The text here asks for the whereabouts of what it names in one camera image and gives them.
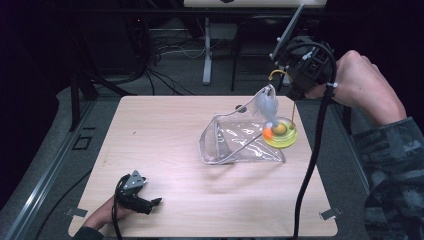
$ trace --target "orange ball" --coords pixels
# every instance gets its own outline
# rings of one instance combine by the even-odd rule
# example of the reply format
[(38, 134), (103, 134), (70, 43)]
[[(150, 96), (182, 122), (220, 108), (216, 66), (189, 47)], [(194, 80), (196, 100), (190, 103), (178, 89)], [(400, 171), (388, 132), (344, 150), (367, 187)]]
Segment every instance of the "orange ball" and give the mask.
[(274, 137), (274, 133), (272, 132), (271, 128), (264, 128), (264, 130), (262, 131), (262, 136), (266, 140), (272, 140), (272, 138)]

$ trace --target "metal bracket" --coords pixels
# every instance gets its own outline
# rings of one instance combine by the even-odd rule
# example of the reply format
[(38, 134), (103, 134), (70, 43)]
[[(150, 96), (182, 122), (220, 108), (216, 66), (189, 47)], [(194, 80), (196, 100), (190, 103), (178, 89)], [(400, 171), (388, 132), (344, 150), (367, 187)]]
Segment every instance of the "metal bracket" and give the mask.
[(319, 216), (325, 221), (330, 218), (337, 218), (337, 216), (339, 216), (342, 213), (343, 211), (339, 207), (335, 207), (325, 212), (322, 212), (322, 213), (320, 212)]

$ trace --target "black cable on floor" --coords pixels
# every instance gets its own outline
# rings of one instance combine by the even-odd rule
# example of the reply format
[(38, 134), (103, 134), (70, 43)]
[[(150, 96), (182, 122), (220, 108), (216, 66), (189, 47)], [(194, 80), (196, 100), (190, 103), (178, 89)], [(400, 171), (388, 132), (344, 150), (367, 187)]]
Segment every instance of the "black cable on floor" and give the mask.
[(47, 214), (47, 216), (44, 218), (43, 223), (41, 224), (40, 228), (38, 229), (37, 234), (35, 235), (34, 240), (37, 240), (40, 237), (41, 231), (43, 230), (44, 226), (46, 225), (47, 221), (49, 220), (50, 216), (53, 214), (54, 210), (56, 209), (56, 207), (59, 205), (60, 202), (62, 202), (62, 200), (78, 185), (82, 182), (82, 180), (84, 180), (84, 178), (86, 178), (88, 175), (90, 175), (91, 171), (93, 169), (90, 169), (86, 174), (84, 174), (84, 176), (82, 176), (76, 183), (74, 183), (74, 185), (72, 185), (63, 195), (62, 197), (60, 197), (60, 199), (56, 202), (56, 204), (53, 206), (53, 208), (49, 211), (49, 213)]

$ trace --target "human hand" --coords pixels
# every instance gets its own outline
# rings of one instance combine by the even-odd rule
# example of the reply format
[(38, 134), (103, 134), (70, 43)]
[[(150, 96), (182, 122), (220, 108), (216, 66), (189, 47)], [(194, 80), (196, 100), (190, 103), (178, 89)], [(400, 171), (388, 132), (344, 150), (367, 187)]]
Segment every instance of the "human hand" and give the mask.
[[(378, 67), (356, 51), (348, 51), (337, 61), (333, 99), (340, 104), (363, 109), (378, 125), (406, 118), (406, 111)], [(324, 95), (325, 84), (308, 91), (307, 98)]]
[[(94, 211), (84, 222), (83, 226), (90, 227), (96, 230), (101, 229), (104, 225), (112, 223), (112, 207), (113, 207), (114, 196), (109, 198), (102, 206)], [(136, 213), (131, 209), (127, 209), (117, 204), (118, 219), (124, 219), (128, 215)]]

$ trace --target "dark background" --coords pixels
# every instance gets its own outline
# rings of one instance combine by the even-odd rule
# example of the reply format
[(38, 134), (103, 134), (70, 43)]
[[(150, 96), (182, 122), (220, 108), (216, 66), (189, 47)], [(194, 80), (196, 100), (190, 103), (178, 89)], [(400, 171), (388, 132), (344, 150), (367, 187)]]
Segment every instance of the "dark background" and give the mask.
[[(90, 2), (75, 1), (89, 7)], [(155, 1), (158, 7), (178, 8), (182, 1)], [(119, 7), (106, 1), (109, 8)], [(70, 85), (81, 67), (101, 74), (136, 74), (140, 71), (140, 45), (128, 35), (128, 22), (79, 18), (69, 35), (63, 19), (46, 11), (49, 1), (16, 0), (0, 3), (0, 207), (21, 180), (58, 109), (56, 94)], [(424, 24), (422, 1), (328, 0), (328, 12), (352, 11), (366, 17), (333, 17), (321, 20), (317, 37), (335, 49), (336, 57), (355, 49), (378, 65), (413, 116), (424, 129), (422, 111)], [(102, 31), (114, 37), (102, 37)], [(76, 38), (98, 31), (86, 45), (76, 47)], [(121, 42), (121, 49), (101, 52), (96, 47)]]

